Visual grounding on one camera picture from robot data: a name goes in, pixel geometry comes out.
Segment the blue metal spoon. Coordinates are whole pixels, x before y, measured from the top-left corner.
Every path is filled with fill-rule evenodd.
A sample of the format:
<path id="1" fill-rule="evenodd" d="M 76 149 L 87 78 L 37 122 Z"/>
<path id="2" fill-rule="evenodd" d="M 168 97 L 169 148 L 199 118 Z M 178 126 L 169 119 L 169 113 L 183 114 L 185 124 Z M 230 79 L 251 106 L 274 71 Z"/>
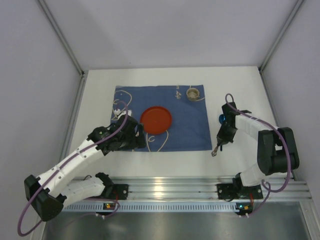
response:
<path id="1" fill-rule="evenodd" d="M 218 120 L 219 120 L 219 123 L 220 123 L 221 125 L 223 125 L 224 121 L 226 120 L 225 115 L 224 115 L 224 114 L 221 114 L 221 115 L 219 116 Z M 220 151 L 221 151 L 221 152 L 223 151 L 223 145 L 220 145 Z"/>

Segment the iridescent purple fork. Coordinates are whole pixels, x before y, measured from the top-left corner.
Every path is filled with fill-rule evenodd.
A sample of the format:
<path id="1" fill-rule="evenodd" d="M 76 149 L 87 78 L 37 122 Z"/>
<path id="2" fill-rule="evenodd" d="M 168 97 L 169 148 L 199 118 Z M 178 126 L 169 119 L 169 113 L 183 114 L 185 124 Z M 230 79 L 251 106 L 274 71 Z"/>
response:
<path id="1" fill-rule="evenodd" d="M 216 147 L 211 152 L 211 156 L 215 157 L 220 149 L 221 149 L 221 146 L 219 144 L 217 144 Z"/>

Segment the orange plastic plate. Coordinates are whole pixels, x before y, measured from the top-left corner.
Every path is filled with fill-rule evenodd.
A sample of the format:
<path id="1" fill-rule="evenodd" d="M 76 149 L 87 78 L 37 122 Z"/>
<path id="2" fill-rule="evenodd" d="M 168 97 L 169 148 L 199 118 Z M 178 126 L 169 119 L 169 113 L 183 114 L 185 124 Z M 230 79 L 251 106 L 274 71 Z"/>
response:
<path id="1" fill-rule="evenodd" d="M 167 131 L 172 125 L 171 113 L 162 106 L 147 108 L 140 116 L 140 123 L 144 131 L 152 135 L 160 135 Z"/>

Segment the blue cloth placemat gold print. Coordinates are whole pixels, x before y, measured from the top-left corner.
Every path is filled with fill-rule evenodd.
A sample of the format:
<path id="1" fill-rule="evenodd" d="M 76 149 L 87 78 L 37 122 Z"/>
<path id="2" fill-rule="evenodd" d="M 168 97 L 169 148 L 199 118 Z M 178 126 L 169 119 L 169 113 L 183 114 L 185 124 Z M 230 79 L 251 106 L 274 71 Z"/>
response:
<path id="1" fill-rule="evenodd" d="M 172 117 L 170 127 L 161 134 L 145 132 L 146 147 L 139 152 L 208 151 L 212 149 L 210 128 L 203 85 L 194 86 L 199 99 L 190 101 L 188 85 L 116 86 L 111 121 L 124 111 L 125 102 L 130 115 L 140 120 L 151 107 L 163 107 Z"/>

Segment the speckled ceramic cup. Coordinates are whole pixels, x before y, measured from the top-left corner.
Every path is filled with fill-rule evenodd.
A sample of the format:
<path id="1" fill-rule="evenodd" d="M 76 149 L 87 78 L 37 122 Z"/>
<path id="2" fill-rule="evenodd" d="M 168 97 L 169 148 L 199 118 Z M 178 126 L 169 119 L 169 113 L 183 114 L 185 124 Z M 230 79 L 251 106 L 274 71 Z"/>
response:
<path id="1" fill-rule="evenodd" d="M 190 87 L 186 91 L 187 99 L 191 102 L 196 102 L 200 97 L 200 91 L 197 88 Z"/>

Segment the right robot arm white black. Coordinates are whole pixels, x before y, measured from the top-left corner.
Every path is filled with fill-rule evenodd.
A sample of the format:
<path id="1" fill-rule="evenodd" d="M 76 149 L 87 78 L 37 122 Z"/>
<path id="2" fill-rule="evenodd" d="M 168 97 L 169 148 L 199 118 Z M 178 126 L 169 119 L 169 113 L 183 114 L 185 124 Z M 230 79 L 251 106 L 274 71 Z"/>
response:
<path id="1" fill-rule="evenodd" d="M 257 141 L 256 163 L 233 179 L 237 187 L 259 185 L 267 176 L 276 173 L 291 174 L 300 166 L 300 159 L 293 130 L 277 127 L 259 119 L 250 111 L 239 111 L 234 102 L 222 107 L 222 120 L 216 135 L 217 145 L 211 155 L 214 157 L 223 145 L 234 142 L 238 130 Z"/>

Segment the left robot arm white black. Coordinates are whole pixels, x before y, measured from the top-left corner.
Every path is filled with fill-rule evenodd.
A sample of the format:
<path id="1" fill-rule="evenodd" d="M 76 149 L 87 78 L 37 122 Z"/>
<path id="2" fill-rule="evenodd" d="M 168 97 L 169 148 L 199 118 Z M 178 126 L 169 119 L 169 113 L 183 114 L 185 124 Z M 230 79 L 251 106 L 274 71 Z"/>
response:
<path id="1" fill-rule="evenodd" d="M 95 128 L 82 144 L 64 160 L 39 176 L 24 180 L 26 199 L 40 219 L 48 222 L 63 208 L 81 200 L 114 195 L 114 183 L 99 172 L 87 180 L 72 183 L 81 171 L 111 152 L 146 147 L 144 125 L 129 115 L 122 115 L 109 126 Z"/>

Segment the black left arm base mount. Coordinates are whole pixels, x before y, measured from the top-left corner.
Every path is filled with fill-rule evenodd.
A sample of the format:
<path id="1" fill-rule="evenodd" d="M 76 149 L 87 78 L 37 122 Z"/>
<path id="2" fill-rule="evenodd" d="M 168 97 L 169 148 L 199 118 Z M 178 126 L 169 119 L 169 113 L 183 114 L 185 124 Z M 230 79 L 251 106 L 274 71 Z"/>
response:
<path id="1" fill-rule="evenodd" d="M 113 183 L 108 174 L 99 172 L 95 175 L 102 181 L 104 189 L 98 196 L 99 199 L 110 199 L 110 200 L 126 200 L 129 194 L 128 184 Z"/>

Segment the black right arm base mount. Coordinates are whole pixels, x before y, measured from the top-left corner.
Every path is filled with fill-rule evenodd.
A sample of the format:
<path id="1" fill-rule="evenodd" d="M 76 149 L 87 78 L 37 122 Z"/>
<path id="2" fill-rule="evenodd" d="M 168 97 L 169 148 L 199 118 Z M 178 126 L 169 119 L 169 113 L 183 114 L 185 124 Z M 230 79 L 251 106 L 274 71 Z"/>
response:
<path id="1" fill-rule="evenodd" d="M 216 185 L 219 200 L 231 202 L 233 200 L 262 200 L 263 193 L 261 185 L 244 186 L 238 173 L 233 179 L 232 183 L 219 183 Z"/>

